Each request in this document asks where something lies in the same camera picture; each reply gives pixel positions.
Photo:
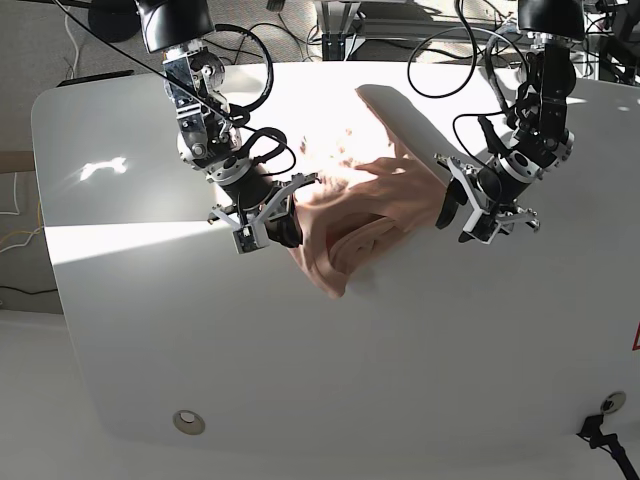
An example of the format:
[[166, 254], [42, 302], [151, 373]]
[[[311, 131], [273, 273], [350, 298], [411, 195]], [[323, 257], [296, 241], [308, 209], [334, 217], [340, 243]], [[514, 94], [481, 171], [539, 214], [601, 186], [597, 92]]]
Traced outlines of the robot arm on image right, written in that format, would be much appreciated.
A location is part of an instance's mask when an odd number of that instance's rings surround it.
[[469, 205], [459, 242], [489, 244], [499, 235], [509, 235], [515, 225], [538, 230], [537, 213], [518, 203], [521, 194], [545, 173], [565, 162], [573, 150], [574, 135], [566, 126], [567, 99], [576, 85], [571, 46], [585, 37], [584, 7], [580, 1], [520, 1], [517, 19], [492, 32], [486, 48], [511, 31], [533, 40], [523, 54], [520, 85], [514, 103], [509, 104], [497, 83], [490, 59], [485, 61], [487, 81], [512, 131], [504, 142], [496, 133], [491, 116], [476, 119], [483, 132], [486, 162], [465, 164], [455, 157], [438, 156], [451, 179], [436, 221], [438, 229], [448, 227], [461, 206]]

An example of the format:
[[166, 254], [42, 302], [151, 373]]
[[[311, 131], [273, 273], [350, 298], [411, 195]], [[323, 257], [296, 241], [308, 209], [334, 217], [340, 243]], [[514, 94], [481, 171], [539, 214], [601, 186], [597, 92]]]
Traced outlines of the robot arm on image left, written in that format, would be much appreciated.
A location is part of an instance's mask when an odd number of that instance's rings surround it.
[[244, 34], [245, 29], [214, 23], [204, 1], [139, 1], [136, 8], [147, 51], [164, 56], [162, 75], [176, 110], [180, 158], [231, 201], [214, 206], [209, 223], [226, 223], [240, 254], [273, 242], [289, 249], [301, 246], [294, 194], [318, 178], [295, 174], [283, 181], [279, 173], [266, 170], [268, 161], [288, 151], [287, 137], [277, 128], [248, 125], [274, 84], [273, 61], [264, 43], [252, 39], [266, 65], [263, 91], [252, 103], [236, 105], [221, 92], [225, 66], [205, 38], [214, 32]]

